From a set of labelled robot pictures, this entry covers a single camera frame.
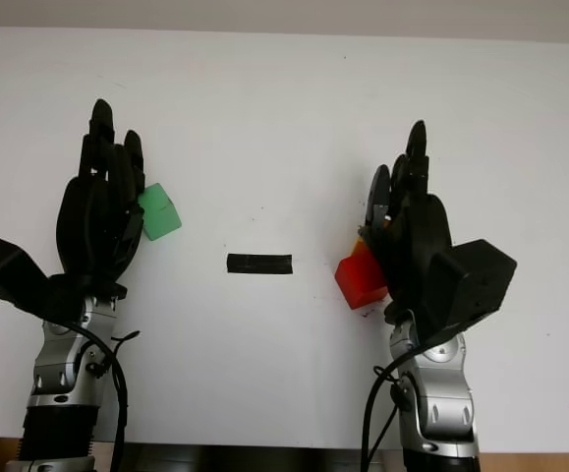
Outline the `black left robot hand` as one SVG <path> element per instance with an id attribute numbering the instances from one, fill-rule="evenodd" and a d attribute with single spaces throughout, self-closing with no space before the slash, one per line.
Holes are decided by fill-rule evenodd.
<path id="1" fill-rule="evenodd" d="M 133 130 L 114 142 L 113 111 L 98 99 L 83 137 L 78 174 L 66 186 L 56 225 L 64 272 L 51 283 L 105 299 L 122 300 L 118 283 L 138 249 L 144 209 L 139 204 L 145 174 L 142 142 Z"/>

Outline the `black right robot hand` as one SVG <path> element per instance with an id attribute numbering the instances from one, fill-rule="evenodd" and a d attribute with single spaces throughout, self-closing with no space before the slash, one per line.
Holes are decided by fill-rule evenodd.
<path id="1" fill-rule="evenodd" d="M 384 309 L 390 325 L 418 309 L 432 257 L 451 246 L 445 208 L 427 189 L 428 168 L 427 128 L 419 120 L 394 164 L 377 167 L 359 228 L 391 297 Z"/>

